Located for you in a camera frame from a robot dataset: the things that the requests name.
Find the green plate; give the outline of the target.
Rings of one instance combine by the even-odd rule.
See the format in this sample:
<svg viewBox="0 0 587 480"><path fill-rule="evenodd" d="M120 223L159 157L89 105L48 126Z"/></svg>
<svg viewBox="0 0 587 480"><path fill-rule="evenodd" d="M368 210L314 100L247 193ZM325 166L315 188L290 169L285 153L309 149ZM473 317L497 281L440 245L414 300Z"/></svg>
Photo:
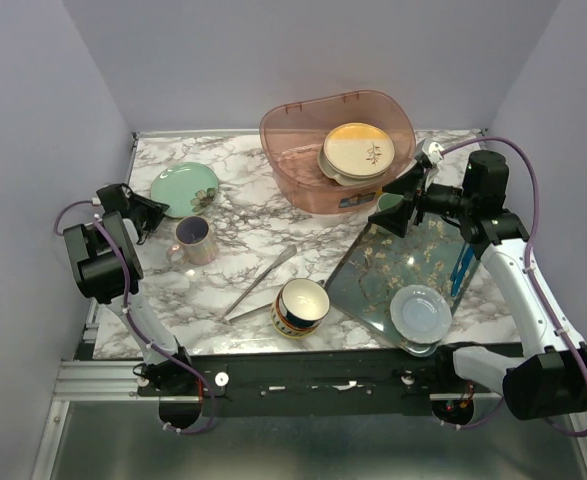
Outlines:
<svg viewBox="0 0 587 480"><path fill-rule="evenodd" d="M199 215L210 207L219 191L216 174L206 165L184 162L162 171L152 182L150 199L168 205L167 217Z"/></svg>

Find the colourful striped bowl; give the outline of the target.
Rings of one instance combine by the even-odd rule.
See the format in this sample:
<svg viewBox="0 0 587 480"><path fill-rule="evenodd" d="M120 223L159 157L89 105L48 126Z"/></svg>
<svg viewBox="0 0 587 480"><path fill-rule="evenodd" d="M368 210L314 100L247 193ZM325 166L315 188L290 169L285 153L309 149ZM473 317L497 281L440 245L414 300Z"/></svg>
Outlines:
<svg viewBox="0 0 587 480"><path fill-rule="evenodd" d="M303 338L313 333L330 311L324 287L309 279L288 281L270 306L273 326L288 338Z"/></svg>

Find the cream divided plate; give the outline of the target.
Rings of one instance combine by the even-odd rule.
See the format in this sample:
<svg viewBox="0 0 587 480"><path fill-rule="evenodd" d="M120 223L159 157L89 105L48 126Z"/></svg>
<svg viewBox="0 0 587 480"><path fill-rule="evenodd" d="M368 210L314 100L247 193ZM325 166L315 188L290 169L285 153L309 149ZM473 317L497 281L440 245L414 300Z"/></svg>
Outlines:
<svg viewBox="0 0 587 480"><path fill-rule="evenodd" d="M383 174L386 173L390 167L386 167L381 173L368 176L368 177L349 177L344 173L339 172L336 170L328 161L326 155L324 154L324 150L320 149L317 156L318 166L324 176L336 181L339 185L342 186L355 186L355 185L363 185L367 183L371 183L374 180L381 177Z"/></svg>

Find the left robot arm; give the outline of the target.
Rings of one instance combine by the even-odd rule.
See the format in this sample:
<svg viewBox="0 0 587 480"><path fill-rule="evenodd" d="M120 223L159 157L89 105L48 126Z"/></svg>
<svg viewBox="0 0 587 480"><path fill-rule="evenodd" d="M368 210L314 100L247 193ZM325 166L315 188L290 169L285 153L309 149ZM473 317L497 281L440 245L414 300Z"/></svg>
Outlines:
<svg viewBox="0 0 587 480"><path fill-rule="evenodd" d="M102 187L95 198L72 205L88 204L103 209L92 222L61 229L59 215L54 223L54 233L64 239L77 287L125 325L142 353L143 361L133 373L143 384L159 392L187 393L201 382L186 349L161 324L144 295L136 252L157 230L168 206L134 193L125 183Z"/></svg>

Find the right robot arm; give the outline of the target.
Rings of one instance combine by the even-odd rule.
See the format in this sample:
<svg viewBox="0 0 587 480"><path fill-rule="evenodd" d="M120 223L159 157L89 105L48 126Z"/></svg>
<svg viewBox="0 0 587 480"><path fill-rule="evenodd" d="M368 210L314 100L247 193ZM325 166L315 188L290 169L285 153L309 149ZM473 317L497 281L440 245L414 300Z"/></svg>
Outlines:
<svg viewBox="0 0 587 480"><path fill-rule="evenodd" d="M565 317L537 266L532 233L504 206L509 169L489 150L468 157L461 187L429 182L441 161L435 144L415 165L384 186L399 205L370 216L403 237L410 223L433 214L458 223L469 251L497 284L517 327L523 356L506 357L480 345L454 347L433 367L433 379L453 392L468 380L500 395L510 412L531 420L587 411L587 342Z"/></svg>

